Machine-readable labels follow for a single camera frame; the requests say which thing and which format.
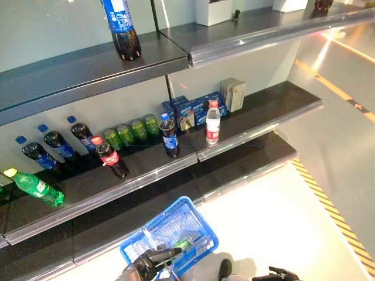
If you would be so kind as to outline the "robot left black hand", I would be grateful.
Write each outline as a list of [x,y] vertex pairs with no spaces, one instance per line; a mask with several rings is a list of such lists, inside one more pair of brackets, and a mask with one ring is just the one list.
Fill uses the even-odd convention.
[[180,247],[145,251],[134,262],[139,280],[152,280],[158,272],[170,266],[175,257],[181,253]]

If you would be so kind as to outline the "robot right black hand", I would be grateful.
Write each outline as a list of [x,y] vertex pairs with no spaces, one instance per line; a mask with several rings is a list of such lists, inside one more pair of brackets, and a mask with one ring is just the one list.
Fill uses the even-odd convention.
[[269,274],[265,276],[252,277],[252,281],[295,281],[300,278],[293,272],[285,269],[269,266]]

